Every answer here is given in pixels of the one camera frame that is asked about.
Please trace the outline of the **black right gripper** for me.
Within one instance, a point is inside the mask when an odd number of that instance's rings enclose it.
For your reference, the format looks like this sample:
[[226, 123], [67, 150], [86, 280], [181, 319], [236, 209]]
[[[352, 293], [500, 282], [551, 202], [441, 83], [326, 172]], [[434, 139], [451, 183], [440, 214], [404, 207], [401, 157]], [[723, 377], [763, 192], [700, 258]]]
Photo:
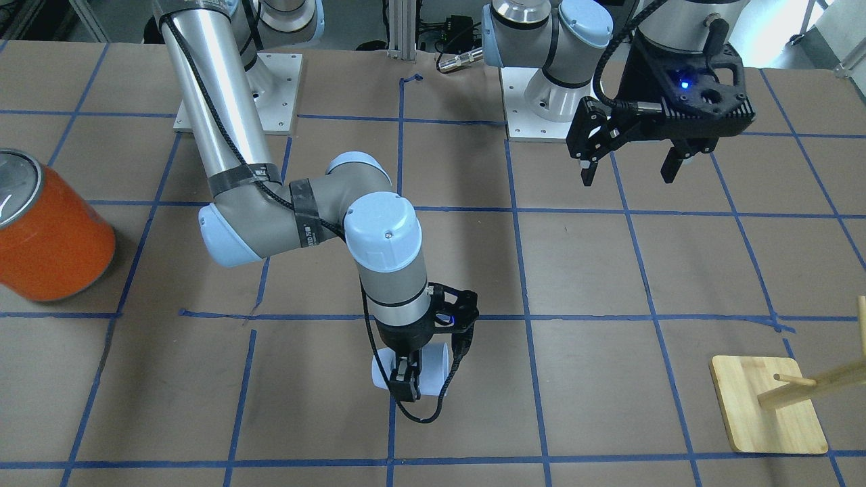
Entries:
[[389, 372], [392, 395], [396, 401], [416, 401], [421, 398], [421, 349], [429, 342], [427, 333], [387, 333], [387, 346], [395, 352]]

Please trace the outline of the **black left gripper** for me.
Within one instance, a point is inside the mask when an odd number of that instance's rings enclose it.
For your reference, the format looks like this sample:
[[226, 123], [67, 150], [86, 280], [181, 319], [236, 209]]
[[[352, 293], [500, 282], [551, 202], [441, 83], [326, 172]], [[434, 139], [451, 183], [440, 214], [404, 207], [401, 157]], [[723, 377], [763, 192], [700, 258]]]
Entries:
[[[632, 142], [655, 141], [653, 126], [663, 121], [662, 102], [628, 101], [625, 108], [611, 108], [594, 97], [582, 97], [566, 135], [569, 155], [581, 161], [581, 180], [592, 186], [598, 161], [609, 152]], [[672, 184], [693, 151], [688, 145], [672, 145], [663, 160], [661, 177]]]

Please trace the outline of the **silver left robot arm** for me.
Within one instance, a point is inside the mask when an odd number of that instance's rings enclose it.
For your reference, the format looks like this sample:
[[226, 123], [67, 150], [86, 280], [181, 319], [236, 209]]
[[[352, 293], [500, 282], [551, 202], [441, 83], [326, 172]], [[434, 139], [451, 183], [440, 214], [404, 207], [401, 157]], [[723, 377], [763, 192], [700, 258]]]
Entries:
[[745, 1], [650, 1], [615, 30], [595, 1], [492, 1], [484, 61], [537, 68], [533, 111], [568, 122], [565, 142], [584, 185], [598, 162], [636, 141], [670, 141], [660, 170], [714, 151], [754, 122], [744, 65], [728, 41]]

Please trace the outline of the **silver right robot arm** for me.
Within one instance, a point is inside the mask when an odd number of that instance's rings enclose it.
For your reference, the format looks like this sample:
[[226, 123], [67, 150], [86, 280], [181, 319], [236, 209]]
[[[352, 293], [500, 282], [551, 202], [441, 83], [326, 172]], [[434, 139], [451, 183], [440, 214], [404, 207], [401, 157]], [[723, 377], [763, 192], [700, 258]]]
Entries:
[[342, 239], [394, 353], [384, 373], [388, 388], [397, 400], [415, 401], [435, 309], [414, 207], [365, 152], [337, 156], [321, 178], [285, 183], [265, 137], [260, 112], [289, 118], [294, 96], [287, 75], [258, 52], [258, 32], [273, 25], [272, 14], [286, 14], [283, 29], [309, 40], [321, 28], [318, 8], [305, 1], [154, 2], [213, 196], [199, 212], [199, 228], [225, 267]]

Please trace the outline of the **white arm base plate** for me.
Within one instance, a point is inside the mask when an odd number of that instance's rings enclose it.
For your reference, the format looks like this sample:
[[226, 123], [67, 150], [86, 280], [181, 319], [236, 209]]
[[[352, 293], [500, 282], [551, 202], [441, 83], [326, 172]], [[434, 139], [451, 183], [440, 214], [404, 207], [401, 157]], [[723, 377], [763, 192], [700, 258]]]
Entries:
[[561, 87], [539, 68], [502, 68], [501, 86], [508, 139], [563, 143], [580, 100], [595, 96], [593, 84]]
[[273, 72], [268, 61], [288, 60], [290, 68], [299, 68], [299, 55], [255, 55], [246, 71], [234, 46], [167, 43], [167, 49], [181, 89], [182, 123], [175, 130], [195, 137], [205, 163], [235, 166], [235, 150], [244, 158], [264, 158], [264, 135], [290, 133], [298, 77]]

